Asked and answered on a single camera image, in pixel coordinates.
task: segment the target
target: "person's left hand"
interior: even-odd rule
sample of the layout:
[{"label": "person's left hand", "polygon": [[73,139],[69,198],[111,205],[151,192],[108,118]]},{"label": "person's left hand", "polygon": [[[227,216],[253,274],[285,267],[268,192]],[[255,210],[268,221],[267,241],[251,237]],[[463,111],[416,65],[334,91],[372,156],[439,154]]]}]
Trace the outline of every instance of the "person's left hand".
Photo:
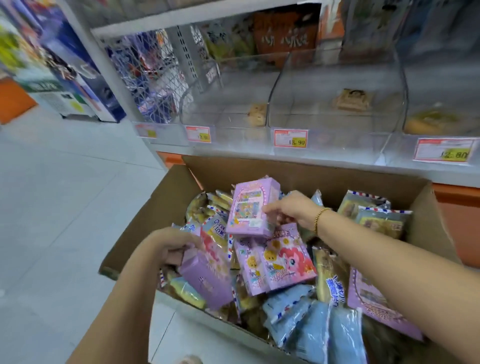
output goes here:
[{"label": "person's left hand", "polygon": [[155,247],[161,265],[179,266],[183,252],[189,247],[204,250],[204,244],[199,236],[171,227],[153,231],[145,241]]}]

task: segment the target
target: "forearm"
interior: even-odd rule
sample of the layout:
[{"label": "forearm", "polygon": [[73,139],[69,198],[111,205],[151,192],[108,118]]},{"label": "forearm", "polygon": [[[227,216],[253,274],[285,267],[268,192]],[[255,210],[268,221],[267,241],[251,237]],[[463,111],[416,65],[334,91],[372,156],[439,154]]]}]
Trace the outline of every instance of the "forearm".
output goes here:
[{"label": "forearm", "polygon": [[466,362],[480,356],[477,273],[332,211],[320,216],[317,232],[428,337]]},{"label": "forearm", "polygon": [[147,238],[123,268],[69,364],[148,362],[148,335],[159,264],[156,245]]}]

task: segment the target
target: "price tag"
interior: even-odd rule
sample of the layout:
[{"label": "price tag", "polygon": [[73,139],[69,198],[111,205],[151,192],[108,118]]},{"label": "price tag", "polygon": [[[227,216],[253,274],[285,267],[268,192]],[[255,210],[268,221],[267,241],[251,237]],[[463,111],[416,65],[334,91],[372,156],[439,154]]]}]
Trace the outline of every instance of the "price tag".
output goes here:
[{"label": "price tag", "polygon": [[430,139],[421,138],[413,160],[434,163],[466,164],[477,139]]},{"label": "price tag", "polygon": [[274,145],[290,148],[306,148],[308,130],[299,129],[275,129]]},{"label": "price tag", "polygon": [[203,126],[186,126],[187,139],[191,142],[211,143],[210,128]]},{"label": "price tag", "polygon": [[156,130],[152,125],[139,124],[135,126],[137,133],[142,138],[156,138]]}]

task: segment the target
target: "gold bracelet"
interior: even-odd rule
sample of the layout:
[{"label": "gold bracelet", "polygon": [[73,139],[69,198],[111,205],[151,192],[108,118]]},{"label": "gold bracelet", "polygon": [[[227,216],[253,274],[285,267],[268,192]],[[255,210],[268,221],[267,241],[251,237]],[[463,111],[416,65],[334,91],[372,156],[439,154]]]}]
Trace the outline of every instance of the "gold bracelet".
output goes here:
[{"label": "gold bracelet", "polygon": [[313,225],[313,231],[315,234],[317,233],[317,224],[318,224],[318,218],[320,217],[321,214],[323,214],[326,210],[331,210],[329,207],[322,208],[320,212],[317,214],[317,217],[315,218],[315,224]]}]

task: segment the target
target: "purple package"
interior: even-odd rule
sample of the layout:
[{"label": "purple package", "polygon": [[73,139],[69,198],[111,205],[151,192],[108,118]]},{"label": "purple package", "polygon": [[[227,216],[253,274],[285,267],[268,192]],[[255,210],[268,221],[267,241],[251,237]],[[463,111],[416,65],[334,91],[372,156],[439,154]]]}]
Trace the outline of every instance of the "purple package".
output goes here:
[{"label": "purple package", "polygon": [[240,271],[248,294],[256,296],[269,291],[265,277],[261,275],[260,259],[254,251],[253,238],[234,239],[233,246],[237,253]]},{"label": "purple package", "polygon": [[262,206],[278,200],[280,184],[273,178],[238,183],[228,217],[227,232],[243,236],[270,238],[276,217],[267,217]]},{"label": "purple package", "polygon": [[229,269],[208,253],[195,248],[185,252],[179,273],[205,299],[212,310],[233,301]]},{"label": "purple package", "polygon": [[407,321],[398,311],[390,308],[380,291],[355,268],[350,269],[347,304],[351,308],[362,308],[367,316],[402,334],[423,340],[420,329]]},{"label": "purple package", "polygon": [[277,227],[273,237],[256,244],[261,272],[271,290],[288,287],[315,278],[317,271],[308,255],[307,247],[298,233],[297,224]]}]

